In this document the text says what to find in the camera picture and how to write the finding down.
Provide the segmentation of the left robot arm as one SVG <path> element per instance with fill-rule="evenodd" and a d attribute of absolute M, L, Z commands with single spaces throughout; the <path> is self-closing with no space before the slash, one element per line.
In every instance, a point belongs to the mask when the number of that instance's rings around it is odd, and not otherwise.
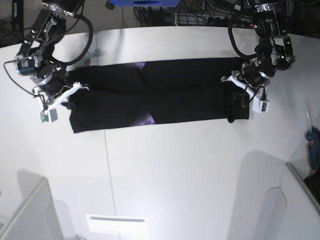
<path fill-rule="evenodd" d="M 228 36 L 234 51 L 239 57 L 249 60 L 239 71 L 231 74 L 244 84 L 242 105 L 247 107 L 262 90 L 261 100 L 266 100 L 265 85 L 276 72 L 289 70 L 295 62 L 291 38 L 278 22 L 277 5 L 280 0 L 245 0 L 244 7 L 234 13 L 228 23 Z M 244 54 L 238 48 L 233 26 L 239 17 L 252 15 L 252 27 L 259 37 L 253 54 Z"/>

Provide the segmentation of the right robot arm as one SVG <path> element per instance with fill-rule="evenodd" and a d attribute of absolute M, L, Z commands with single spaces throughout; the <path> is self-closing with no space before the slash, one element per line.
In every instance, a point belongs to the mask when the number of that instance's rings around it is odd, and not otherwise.
<path fill-rule="evenodd" d="M 18 74 L 30 77 L 35 88 L 27 94 L 38 99 L 43 111 L 51 110 L 54 104 L 74 110 L 70 96 L 88 86 L 79 82 L 68 82 L 68 66 L 84 58 L 93 41 L 94 29 L 91 21 L 84 16 L 83 0 L 44 0 L 42 9 L 21 47 L 11 61 Z M 83 21 L 88 27 L 88 40 L 82 52 L 71 61 L 60 61 L 53 56 L 55 45 L 68 32 L 66 17 Z"/>

